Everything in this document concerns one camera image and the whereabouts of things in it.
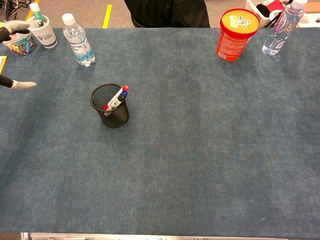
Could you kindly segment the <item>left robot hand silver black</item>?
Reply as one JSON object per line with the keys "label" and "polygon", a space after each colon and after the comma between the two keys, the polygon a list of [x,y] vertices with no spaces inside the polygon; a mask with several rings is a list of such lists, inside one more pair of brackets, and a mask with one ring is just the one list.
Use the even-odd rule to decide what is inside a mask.
{"label": "left robot hand silver black", "polygon": [[[0,42],[11,40],[11,35],[14,34],[28,34],[30,25],[21,20],[11,20],[2,25],[0,28]],[[13,90],[31,89],[37,86],[32,81],[16,81],[6,76],[0,75],[0,85]]]}

